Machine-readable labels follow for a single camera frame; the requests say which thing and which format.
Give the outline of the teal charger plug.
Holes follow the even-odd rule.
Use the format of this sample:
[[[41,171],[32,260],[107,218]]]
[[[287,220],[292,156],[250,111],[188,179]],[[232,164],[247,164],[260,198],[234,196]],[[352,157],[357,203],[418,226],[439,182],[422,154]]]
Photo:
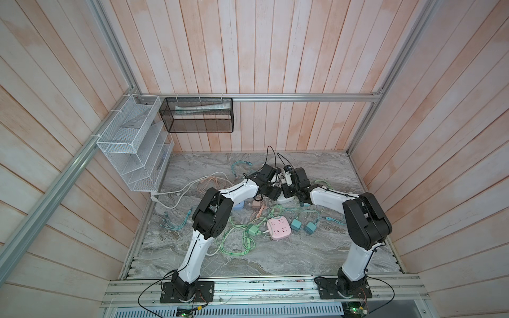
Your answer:
[[[301,227],[302,227],[302,222],[301,221],[299,221],[298,219],[293,219],[292,220],[292,222],[290,224],[291,230],[298,232],[301,229]]]
[[[316,232],[316,229],[317,225],[314,222],[308,222],[304,227],[304,231],[309,235],[314,234]]]

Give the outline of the pink power strip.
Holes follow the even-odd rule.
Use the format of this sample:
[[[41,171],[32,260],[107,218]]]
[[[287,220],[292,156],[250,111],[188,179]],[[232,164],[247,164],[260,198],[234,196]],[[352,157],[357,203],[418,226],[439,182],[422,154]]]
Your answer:
[[[267,228],[272,240],[279,241],[286,239],[291,235],[290,224],[286,217],[274,217],[267,221]]]

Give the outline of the light green charger plug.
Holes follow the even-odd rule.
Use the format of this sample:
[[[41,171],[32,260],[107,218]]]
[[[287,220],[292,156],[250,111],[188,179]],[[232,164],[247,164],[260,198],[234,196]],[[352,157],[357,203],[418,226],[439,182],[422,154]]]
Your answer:
[[[251,237],[256,237],[257,235],[260,235],[259,226],[255,224],[250,224],[247,227],[247,234]]]

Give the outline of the white power strip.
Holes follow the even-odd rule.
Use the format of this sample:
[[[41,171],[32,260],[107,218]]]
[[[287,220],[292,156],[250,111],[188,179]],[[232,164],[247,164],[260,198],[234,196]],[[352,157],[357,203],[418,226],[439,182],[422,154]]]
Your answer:
[[[291,197],[285,197],[283,193],[281,193],[277,199],[277,204],[279,205],[282,205],[282,204],[287,204],[291,201],[294,201],[295,197],[294,196],[291,196]]]

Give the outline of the blue power strip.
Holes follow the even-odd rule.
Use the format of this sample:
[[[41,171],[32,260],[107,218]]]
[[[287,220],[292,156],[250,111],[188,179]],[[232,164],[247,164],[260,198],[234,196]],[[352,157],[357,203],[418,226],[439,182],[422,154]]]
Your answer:
[[[244,208],[244,206],[245,206],[245,202],[244,202],[244,201],[242,201],[242,202],[240,202],[239,204],[234,205],[234,206],[233,206],[233,208],[232,208],[232,210],[233,210],[233,211],[242,210],[242,209]]]

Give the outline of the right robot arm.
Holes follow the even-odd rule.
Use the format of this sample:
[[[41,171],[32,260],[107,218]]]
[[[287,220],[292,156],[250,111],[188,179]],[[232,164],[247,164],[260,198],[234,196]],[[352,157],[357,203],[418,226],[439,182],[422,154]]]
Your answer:
[[[383,208],[372,193],[348,194],[312,184],[303,168],[285,166],[284,175],[285,197],[294,196],[301,203],[319,205],[344,215],[352,243],[347,260],[338,270],[336,286],[342,297],[353,297],[367,285],[367,266],[375,250],[392,233]]]

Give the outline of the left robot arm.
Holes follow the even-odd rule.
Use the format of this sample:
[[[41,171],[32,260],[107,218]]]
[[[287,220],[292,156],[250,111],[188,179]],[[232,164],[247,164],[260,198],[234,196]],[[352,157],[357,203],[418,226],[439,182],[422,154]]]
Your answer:
[[[188,302],[194,297],[209,246],[226,228],[233,207],[257,196],[277,200],[282,191],[277,185],[281,172],[280,168],[264,164],[238,184],[225,189],[209,188],[205,192],[192,216],[192,240],[184,261],[172,273],[173,294],[178,299]]]

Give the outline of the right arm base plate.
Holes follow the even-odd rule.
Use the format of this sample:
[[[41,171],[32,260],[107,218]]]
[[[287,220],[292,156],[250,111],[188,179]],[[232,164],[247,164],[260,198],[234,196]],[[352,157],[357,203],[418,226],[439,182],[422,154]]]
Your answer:
[[[372,298],[371,287],[366,276],[355,282],[350,281],[346,276],[339,278],[317,276],[314,282],[321,299]]]

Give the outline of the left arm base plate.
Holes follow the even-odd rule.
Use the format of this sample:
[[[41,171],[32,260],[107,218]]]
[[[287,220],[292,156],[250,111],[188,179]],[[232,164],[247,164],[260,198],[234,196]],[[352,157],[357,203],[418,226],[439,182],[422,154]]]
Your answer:
[[[191,284],[180,282],[163,283],[160,303],[213,302],[214,281],[196,281]]]

